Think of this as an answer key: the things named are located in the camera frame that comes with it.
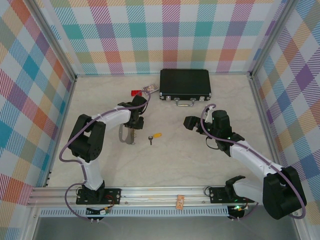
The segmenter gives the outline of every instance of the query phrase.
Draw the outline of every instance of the briefcase handle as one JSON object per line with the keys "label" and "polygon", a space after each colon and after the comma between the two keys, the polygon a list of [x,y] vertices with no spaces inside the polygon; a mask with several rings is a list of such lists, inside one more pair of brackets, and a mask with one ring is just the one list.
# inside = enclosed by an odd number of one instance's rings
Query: briefcase handle
{"label": "briefcase handle", "polygon": [[190,101],[192,101],[191,104],[179,104],[179,101],[180,101],[180,98],[176,97],[175,99],[175,104],[178,106],[178,107],[192,107],[196,101],[195,98],[190,98]]}

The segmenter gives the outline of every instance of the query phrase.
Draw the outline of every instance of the robotic arm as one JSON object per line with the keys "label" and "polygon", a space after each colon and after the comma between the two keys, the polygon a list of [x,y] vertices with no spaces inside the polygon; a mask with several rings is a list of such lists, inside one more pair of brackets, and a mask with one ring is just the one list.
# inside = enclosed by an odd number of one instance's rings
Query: robotic arm
{"label": "robotic arm", "polygon": [[[206,119],[187,116],[183,125],[189,130],[193,130],[195,127],[197,128],[196,132],[206,134],[201,126],[201,121],[210,135],[221,139],[215,140],[218,149],[229,157],[237,159],[246,165],[259,179],[259,181],[251,181],[241,175],[229,179],[225,183],[225,191],[229,199],[244,197],[258,203],[263,203],[264,208],[270,216],[277,220],[300,209],[301,203],[296,194],[287,182],[274,169],[270,168],[270,166],[273,166],[289,179],[301,196],[304,205],[307,205],[297,171],[291,166],[283,167],[270,160],[267,160],[267,164],[251,151],[248,151],[248,149],[253,150],[253,148],[242,136],[232,131],[230,119],[226,111],[213,110],[211,108],[207,111]],[[231,142],[222,141],[224,139],[237,142],[246,148]]]}
{"label": "robotic arm", "polygon": [[[136,109],[124,109],[138,107],[147,102],[147,100],[139,95],[136,95],[132,102],[122,102],[115,107],[117,111],[111,112],[102,116],[90,125],[86,130],[77,137],[68,148],[72,155],[77,157],[85,169],[86,183],[82,185],[82,193],[90,197],[90,201],[99,203],[104,197],[105,182],[101,177],[99,167],[99,155],[102,151],[105,132],[120,125],[119,131],[122,133],[123,125],[128,128],[128,137],[126,141],[122,141],[122,136],[119,135],[121,142],[133,144],[134,130],[140,130],[144,125],[144,118],[140,116],[144,113],[145,107]],[[87,123],[95,119],[96,116],[88,116],[82,114],[78,117],[75,126],[71,132],[69,140],[72,139]]]}

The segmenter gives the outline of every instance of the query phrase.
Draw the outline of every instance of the small key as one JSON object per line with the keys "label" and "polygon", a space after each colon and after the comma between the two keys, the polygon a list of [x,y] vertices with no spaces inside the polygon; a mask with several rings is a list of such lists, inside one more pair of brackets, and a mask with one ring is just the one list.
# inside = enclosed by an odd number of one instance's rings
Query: small key
{"label": "small key", "polygon": [[154,139],[153,136],[149,136],[148,139],[150,140],[150,146],[152,145],[152,139]]}

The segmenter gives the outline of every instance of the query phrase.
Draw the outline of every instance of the beige floor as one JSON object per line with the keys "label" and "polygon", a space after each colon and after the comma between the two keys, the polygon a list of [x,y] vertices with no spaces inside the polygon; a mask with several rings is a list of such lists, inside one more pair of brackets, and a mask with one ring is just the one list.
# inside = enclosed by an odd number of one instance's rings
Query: beige floor
{"label": "beige floor", "polygon": [[[206,146],[205,136],[183,126],[186,116],[200,117],[203,108],[215,103],[226,110],[233,131],[242,135],[257,151],[270,157],[254,99],[245,75],[210,76],[212,98],[196,102],[193,107],[177,107],[175,102],[161,101],[152,95],[143,114],[144,126],[136,131],[135,145],[121,143],[116,127],[105,134],[99,157],[101,175],[106,186],[209,186],[223,185],[226,180],[253,174],[236,159]],[[129,102],[131,90],[159,83],[158,75],[109,76],[79,78],[75,87],[59,152],[70,136],[81,114],[103,113],[120,102]],[[152,146],[148,136],[162,133]],[[64,158],[72,158],[66,150]],[[55,160],[50,187],[66,187],[83,180],[76,163]]]}

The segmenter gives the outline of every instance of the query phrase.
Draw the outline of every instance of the black briefcase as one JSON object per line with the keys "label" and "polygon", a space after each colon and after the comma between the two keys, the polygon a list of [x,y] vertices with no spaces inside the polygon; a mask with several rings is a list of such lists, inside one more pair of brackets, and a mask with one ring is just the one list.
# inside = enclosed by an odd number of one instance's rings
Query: black briefcase
{"label": "black briefcase", "polygon": [[[177,106],[193,106],[195,101],[211,98],[209,72],[204,69],[163,69],[160,71],[160,99]],[[191,104],[179,104],[190,100]]]}

